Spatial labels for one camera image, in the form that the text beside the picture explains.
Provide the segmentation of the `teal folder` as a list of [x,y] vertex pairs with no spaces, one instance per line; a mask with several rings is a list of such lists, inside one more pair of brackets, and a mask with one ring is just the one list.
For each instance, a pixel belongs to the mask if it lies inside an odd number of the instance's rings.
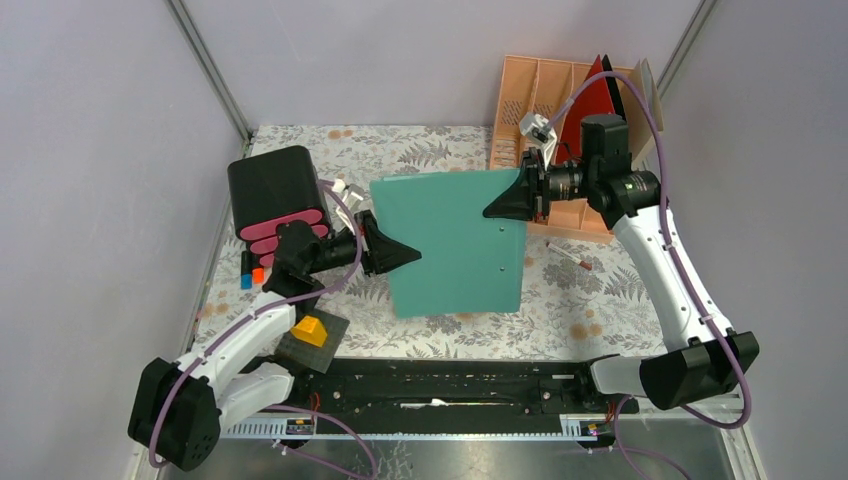
[[388,274],[397,318],[519,310],[527,227],[483,215],[517,177],[515,170],[470,170],[370,183],[380,230],[421,254]]

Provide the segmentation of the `red capped white marker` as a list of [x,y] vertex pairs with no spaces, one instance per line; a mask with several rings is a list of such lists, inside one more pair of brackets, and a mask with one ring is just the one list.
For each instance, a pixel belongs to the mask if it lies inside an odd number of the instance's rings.
[[551,250],[552,252],[554,252],[554,253],[558,254],[559,256],[561,256],[561,257],[563,257],[563,258],[565,258],[565,259],[568,259],[568,260],[572,261],[573,263],[575,263],[575,264],[576,264],[576,265],[578,265],[579,267],[583,268],[584,270],[587,270],[587,271],[592,271],[592,270],[593,270],[592,265],[591,265],[591,264],[589,264],[587,261],[585,261],[585,260],[583,260],[583,259],[579,258],[579,257],[578,257],[578,256],[576,256],[576,255],[573,255],[573,254],[569,253],[569,252],[568,252],[568,251],[566,251],[564,248],[562,248],[562,247],[560,247],[560,246],[558,246],[558,245],[556,245],[556,244],[554,244],[554,243],[547,242],[547,243],[546,243],[546,247],[547,247],[549,250]]

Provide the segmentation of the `red folder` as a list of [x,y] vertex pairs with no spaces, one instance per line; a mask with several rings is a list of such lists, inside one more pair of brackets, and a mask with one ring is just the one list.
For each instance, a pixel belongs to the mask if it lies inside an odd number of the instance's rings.
[[581,122],[591,115],[615,114],[626,118],[623,101],[615,78],[597,80],[575,100],[565,115],[559,130],[559,145],[555,165],[581,156]]

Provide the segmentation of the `black pink drawer box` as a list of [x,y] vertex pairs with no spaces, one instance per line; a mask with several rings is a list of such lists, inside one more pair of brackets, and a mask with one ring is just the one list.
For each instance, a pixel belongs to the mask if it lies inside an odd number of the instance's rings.
[[282,224],[303,221],[320,238],[331,231],[306,147],[295,145],[237,160],[228,165],[227,179],[235,235],[259,265],[272,265],[276,230]]

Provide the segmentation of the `beige folder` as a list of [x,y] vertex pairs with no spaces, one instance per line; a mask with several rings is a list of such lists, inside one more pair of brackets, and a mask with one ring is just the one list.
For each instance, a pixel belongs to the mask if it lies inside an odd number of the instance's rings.
[[620,86],[620,93],[629,129],[628,141],[630,152],[633,155],[632,166],[635,169],[641,169],[648,154],[655,149],[655,138],[648,119],[641,108],[640,99],[648,107],[648,113],[659,134],[664,131],[663,110],[652,68],[647,58],[641,59],[627,75],[627,78],[637,90],[637,94],[634,94],[624,84]]

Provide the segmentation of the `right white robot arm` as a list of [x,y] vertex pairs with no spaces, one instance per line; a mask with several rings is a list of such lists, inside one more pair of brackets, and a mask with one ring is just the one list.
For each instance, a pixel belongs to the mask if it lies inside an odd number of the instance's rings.
[[581,157],[554,165],[550,121],[527,114],[530,141],[516,180],[482,212],[486,218],[536,220],[555,201],[584,199],[630,255],[660,321],[665,353],[590,360],[573,386],[575,402],[597,412],[616,394],[650,400],[661,410],[731,392],[759,354],[751,332],[738,332],[715,305],[680,241],[661,182],[631,166],[627,123],[615,114],[581,122]]

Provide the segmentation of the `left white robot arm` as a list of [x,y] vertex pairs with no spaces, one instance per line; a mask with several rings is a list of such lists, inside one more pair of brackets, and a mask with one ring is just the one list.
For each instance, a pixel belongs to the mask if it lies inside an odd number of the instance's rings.
[[276,405],[304,407],[311,388],[304,378],[274,361],[250,373],[243,368],[281,338],[287,361],[326,372],[350,323],[318,309],[317,300],[358,270],[379,275],[421,259],[381,232],[371,211],[348,219],[348,227],[325,237],[305,220],[279,224],[271,273],[246,311],[178,359],[156,358],[144,368],[128,434],[146,447],[152,467],[193,470],[222,433],[249,416]]

